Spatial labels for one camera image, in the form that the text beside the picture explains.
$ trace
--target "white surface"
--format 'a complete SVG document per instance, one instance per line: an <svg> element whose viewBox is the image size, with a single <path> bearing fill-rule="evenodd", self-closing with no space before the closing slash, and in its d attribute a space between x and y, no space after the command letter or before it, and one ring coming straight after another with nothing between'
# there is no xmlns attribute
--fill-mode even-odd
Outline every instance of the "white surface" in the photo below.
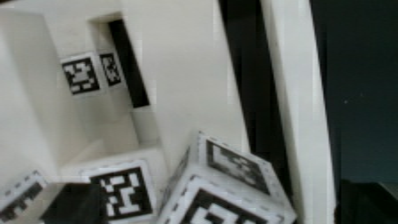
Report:
<svg viewBox="0 0 398 224"><path fill-rule="evenodd" d="M262 2L299 219L306 224L331 224L336 202L309 2ZM118 14L119 0L20 0L4 4L4 7L16 7L45 14L61 57L96 48L109 48L107 37L98 36L96 27L93 28L87 21ZM176 166L192 127L226 139L238 148L240 145L247 145L217 1L125 0L125 19L166 153L171 165ZM6 63L6 69L15 69L11 61ZM91 140L102 137L102 125L107 126L109 121L114 121L130 110L128 97L116 101L112 97L107 95L79 102ZM32 125L29 122L32 123L32 120L22 121L22 124ZM31 136L31 139L34 145L39 138ZM11 150L9 153L7 150L6 148L4 161L29 156L16 156L18 151ZM39 161L47 161L45 164L54 166L50 156L41 157Z"/></svg>
<svg viewBox="0 0 398 224"><path fill-rule="evenodd" d="M333 224L336 195L311 6L308 0L262 3L299 220Z"/></svg>
<svg viewBox="0 0 398 224"><path fill-rule="evenodd" d="M4 4L45 15L59 58L114 49L107 22L118 19L119 0L22 0ZM89 141L103 139L110 152L137 150L126 88L105 89L102 95L75 100Z"/></svg>
<svg viewBox="0 0 398 224"><path fill-rule="evenodd" d="M158 125L151 106L130 110L141 144L158 142Z"/></svg>
<svg viewBox="0 0 398 224"><path fill-rule="evenodd" d="M89 144L43 17L4 10L0 63L2 187L36 169L55 177Z"/></svg>
<svg viewBox="0 0 398 224"><path fill-rule="evenodd" d="M123 0L123 16L174 169L194 129L249 150L217 1Z"/></svg>

